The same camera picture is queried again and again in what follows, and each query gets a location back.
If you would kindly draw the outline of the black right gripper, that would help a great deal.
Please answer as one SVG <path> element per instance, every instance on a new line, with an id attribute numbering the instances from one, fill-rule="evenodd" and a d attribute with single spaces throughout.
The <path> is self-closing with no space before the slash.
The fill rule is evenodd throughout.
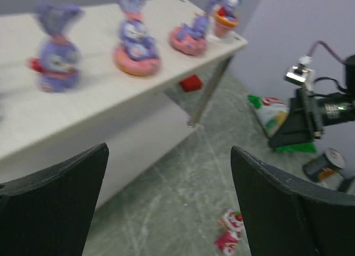
<path id="1" fill-rule="evenodd" d="M 288 116 L 269 138 L 270 148 L 313 142 L 322 137 L 323 126 L 354 122 L 354 55 L 347 57 L 343 65 L 345 88 L 339 85 L 338 80 L 329 77 L 314 81 L 333 81 L 338 92 L 317 94 L 321 98 L 316 100 L 306 88 L 295 90 L 295 96 L 290 99 Z"/>

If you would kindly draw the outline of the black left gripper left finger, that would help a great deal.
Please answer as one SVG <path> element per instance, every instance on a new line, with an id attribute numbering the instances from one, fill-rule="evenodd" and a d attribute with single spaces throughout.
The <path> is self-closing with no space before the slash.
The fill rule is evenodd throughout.
<path id="1" fill-rule="evenodd" d="M 107 168 L 105 143 L 1 184 L 1 255 L 82 255 Z"/>

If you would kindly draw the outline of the strawberry cake toy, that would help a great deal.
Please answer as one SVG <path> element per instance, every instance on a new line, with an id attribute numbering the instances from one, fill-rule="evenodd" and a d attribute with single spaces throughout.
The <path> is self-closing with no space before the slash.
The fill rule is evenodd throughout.
<path id="1" fill-rule="evenodd" d="M 241 232 L 244 229 L 244 221 L 239 211 L 228 209 L 218 221 L 224 229 L 229 231 Z"/>

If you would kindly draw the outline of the purple bunny with red bow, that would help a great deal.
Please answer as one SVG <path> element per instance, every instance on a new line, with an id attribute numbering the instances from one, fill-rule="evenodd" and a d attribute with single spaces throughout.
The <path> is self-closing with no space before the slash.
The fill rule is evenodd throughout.
<path id="1" fill-rule="evenodd" d="M 49 2 L 40 2 L 35 7 L 35 17 L 48 38 L 38 57 L 29 61 L 29 66 L 39 73 L 39 87 L 42 91 L 61 93 L 78 84 L 80 51 L 69 40 L 66 30 L 83 13 L 74 4 L 54 6 Z"/>

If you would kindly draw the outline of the pink white roll cake toy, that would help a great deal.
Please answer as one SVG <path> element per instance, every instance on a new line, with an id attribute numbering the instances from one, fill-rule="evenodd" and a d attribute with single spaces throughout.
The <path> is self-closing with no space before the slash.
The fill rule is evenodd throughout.
<path id="1" fill-rule="evenodd" d="M 233 255 L 241 237 L 241 232 L 228 230 L 215 241 L 215 245 L 221 250 L 223 255 L 230 256 Z"/>

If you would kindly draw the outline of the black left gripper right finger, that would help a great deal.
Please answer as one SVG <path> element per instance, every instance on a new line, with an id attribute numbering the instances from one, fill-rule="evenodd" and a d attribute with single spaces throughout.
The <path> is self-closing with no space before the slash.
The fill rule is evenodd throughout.
<path id="1" fill-rule="evenodd" d="M 252 255 L 354 255 L 354 196 L 315 185 L 231 149 Z"/>

